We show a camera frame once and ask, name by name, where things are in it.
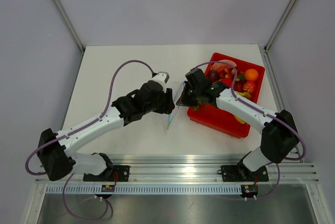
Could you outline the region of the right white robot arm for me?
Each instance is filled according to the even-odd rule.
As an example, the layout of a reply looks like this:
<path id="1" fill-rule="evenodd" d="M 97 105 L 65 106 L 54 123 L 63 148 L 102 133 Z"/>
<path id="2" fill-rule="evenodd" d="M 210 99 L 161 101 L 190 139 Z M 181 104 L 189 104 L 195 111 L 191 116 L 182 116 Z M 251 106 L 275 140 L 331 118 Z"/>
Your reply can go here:
<path id="1" fill-rule="evenodd" d="M 248 123 L 261 134 L 260 146 L 246 154 L 235 166 L 234 175 L 250 180 L 261 167 L 281 163 L 298 144 L 297 131 L 291 113 L 276 113 L 237 94 L 221 81 L 212 83 L 199 68 L 191 69 L 178 105 L 195 107 L 199 103 L 227 111 Z"/>

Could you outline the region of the red tomato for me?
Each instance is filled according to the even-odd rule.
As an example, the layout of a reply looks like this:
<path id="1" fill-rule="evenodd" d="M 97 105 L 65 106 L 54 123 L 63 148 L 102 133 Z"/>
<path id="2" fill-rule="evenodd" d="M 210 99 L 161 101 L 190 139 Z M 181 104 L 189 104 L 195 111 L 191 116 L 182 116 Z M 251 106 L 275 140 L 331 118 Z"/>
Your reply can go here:
<path id="1" fill-rule="evenodd" d="M 228 85 L 229 87 L 232 86 L 232 79 L 231 79 L 231 78 L 225 78 L 225 77 L 224 77 L 224 78 L 222 78 L 220 81 L 221 81 L 222 83 Z"/>

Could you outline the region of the clear zip top bag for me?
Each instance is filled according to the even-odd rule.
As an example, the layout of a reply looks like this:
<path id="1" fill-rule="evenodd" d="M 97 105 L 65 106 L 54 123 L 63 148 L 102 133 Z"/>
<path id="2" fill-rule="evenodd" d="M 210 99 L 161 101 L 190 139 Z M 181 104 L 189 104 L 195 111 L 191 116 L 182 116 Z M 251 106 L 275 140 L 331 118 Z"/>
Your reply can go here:
<path id="1" fill-rule="evenodd" d="M 172 124 L 172 121 L 173 119 L 175 118 L 177 112 L 179 111 L 179 108 L 180 106 L 178 106 L 176 103 L 178 101 L 178 99 L 180 98 L 181 94 L 182 94 L 182 91 L 185 87 L 185 82 L 183 81 L 179 88 L 175 91 L 174 93 L 174 97 L 173 97 L 173 103 L 175 105 L 175 108 L 172 110 L 172 112 L 168 115 L 168 118 L 167 118 L 167 127 L 166 129 L 169 130 L 170 127 L 171 127 L 171 124 Z"/>

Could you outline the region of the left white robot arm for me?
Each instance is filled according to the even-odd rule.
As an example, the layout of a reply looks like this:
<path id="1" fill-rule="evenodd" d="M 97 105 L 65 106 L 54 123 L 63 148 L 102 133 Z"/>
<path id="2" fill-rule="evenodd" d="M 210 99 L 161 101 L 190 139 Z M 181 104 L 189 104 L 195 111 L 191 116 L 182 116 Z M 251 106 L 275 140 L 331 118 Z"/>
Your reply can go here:
<path id="1" fill-rule="evenodd" d="M 115 178 L 115 168 L 104 153 L 83 154 L 78 150 L 100 136 L 142 119 L 148 113 L 169 115 L 174 109 L 172 89 L 165 85 L 166 72 L 158 72 L 140 89 L 119 97 L 101 116 L 71 129 L 42 132 L 37 156 L 50 181 L 69 174 L 84 174 L 87 181 L 108 181 Z"/>

